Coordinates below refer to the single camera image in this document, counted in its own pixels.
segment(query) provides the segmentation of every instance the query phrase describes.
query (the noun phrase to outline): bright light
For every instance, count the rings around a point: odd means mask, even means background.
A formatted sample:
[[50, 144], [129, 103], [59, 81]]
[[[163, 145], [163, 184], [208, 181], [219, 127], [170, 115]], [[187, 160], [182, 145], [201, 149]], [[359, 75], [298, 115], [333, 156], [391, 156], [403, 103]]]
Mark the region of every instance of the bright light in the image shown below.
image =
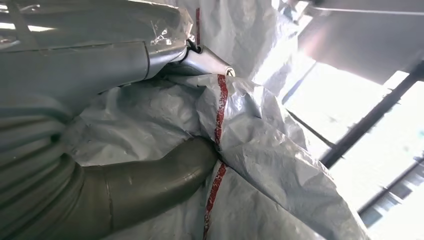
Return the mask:
[[15, 29], [15, 25], [13, 23], [0, 22], [0, 29]]
[[[0, 22], [0, 29], [11, 29], [14, 30], [15, 25], [13, 23], [6, 23], [6, 22]], [[44, 31], [48, 31], [48, 30], [53, 30], [54, 28], [51, 27], [44, 27], [44, 26], [32, 26], [29, 25], [28, 29], [31, 32], [44, 32]]]
[[48, 30], [53, 30], [54, 28], [51, 27], [44, 27], [44, 26], [28, 26], [29, 30], [31, 32], [44, 32], [44, 31], [48, 31]]
[[409, 73], [404, 71], [396, 71], [393, 76], [391, 76], [383, 86], [388, 89], [395, 89], [404, 79], [408, 77]]
[[298, 3], [296, 3], [296, 6], [294, 7], [294, 9], [296, 9], [296, 12], [298, 13], [303, 13], [303, 11], [306, 9], [308, 4], [309, 2], [307, 1], [299, 1]]

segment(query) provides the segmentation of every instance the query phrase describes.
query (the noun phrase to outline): silver metal surface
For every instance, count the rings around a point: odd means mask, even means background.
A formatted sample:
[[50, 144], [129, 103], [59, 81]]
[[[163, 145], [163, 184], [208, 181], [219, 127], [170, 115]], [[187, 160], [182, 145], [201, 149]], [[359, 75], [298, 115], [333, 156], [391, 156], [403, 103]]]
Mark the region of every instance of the silver metal surface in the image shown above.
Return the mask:
[[205, 46], [200, 48], [199, 53], [189, 50], [187, 56], [179, 64], [170, 65], [166, 71], [168, 73], [188, 76], [205, 74], [236, 76], [236, 72], [232, 66]]

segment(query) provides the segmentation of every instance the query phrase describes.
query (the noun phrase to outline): red tape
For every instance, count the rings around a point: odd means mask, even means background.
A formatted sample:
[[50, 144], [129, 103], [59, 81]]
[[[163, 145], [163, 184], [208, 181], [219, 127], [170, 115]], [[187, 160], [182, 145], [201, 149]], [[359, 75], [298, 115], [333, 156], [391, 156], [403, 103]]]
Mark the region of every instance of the red tape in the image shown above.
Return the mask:
[[196, 43], [200, 45], [200, 8], [196, 8]]
[[215, 179], [213, 180], [212, 188], [210, 189], [209, 198], [207, 199], [207, 204], [206, 204], [206, 212], [204, 214], [203, 240], [206, 240], [206, 237], [208, 236], [211, 211], [212, 211], [212, 208], [214, 207], [215, 198], [217, 197], [217, 193], [218, 193], [218, 190], [220, 189], [221, 182], [227, 171], [226, 167], [227, 165], [225, 163], [221, 163], [218, 173], [216, 174]]
[[224, 121], [224, 111], [227, 104], [228, 89], [225, 81], [225, 75], [218, 75], [218, 85], [221, 89], [221, 94], [218, 102], [218, 113], [216, 114], [216, 125], [215, 125], [215, 143], [219, 146], [221, 143], [222, 125]]
[[[224, 111], [225, 106], [227, 104], [228, 97], [228, 89], [226, 85], [226, 76], [218, 75], [218, 85], [221, 90], [218, 102], [218, 111], [216, 113], [216, 125], [215, 125], [215, 143], [219, 146], [221, 142], [221, 134], [222, 134], [222, 125], [224, 121]], [[215, 198], [217, 197], [218, 190], [220, 189], [221, 182], [223, 177], [227, 171], [227, 165], [225, 163], [221, 163], [219, 167], [218, 173], [215, 176], [215, 179], [212, 183], [212, 188], [210, 189], [209, 198], [206, 203], [206, 212], [204, 214], [204, 228], [203, 228], [203, 240], [206, 240], [208, 236], [208, 230], [210, 227], [210, 218], [211, 211], [214, 207]]]

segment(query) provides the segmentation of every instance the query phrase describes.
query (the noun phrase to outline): curved pipe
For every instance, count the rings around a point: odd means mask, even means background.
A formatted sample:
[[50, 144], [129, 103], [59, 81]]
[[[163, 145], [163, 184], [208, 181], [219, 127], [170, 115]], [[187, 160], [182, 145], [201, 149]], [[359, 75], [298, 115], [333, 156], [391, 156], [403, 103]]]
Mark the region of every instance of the curved pipe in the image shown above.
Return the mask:
[[201, 137], [153, 161], [80, 167], [64, 155], [0, 195], [5, 206], [0, 209], [0, 237], [105, 237], [189, 198], [217, 158], [213, 144]]

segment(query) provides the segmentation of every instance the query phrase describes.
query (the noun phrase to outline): white tarp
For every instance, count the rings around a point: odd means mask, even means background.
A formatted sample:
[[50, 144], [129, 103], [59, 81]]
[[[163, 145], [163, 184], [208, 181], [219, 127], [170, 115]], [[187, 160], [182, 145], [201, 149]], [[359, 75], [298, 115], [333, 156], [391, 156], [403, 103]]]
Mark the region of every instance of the white tarp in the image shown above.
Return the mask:
[[188, 7], [193, 19], [200, 8], [201, 41], [240, 77], [169, 77], [113, 88], [63, 138], [83, 166], [160, 159], [191, 136], [215, 141], [222, 161], [189, 200], [107, 239], [368, 239], [275, 97], [296, 51], [285, 5], [162, 3]]

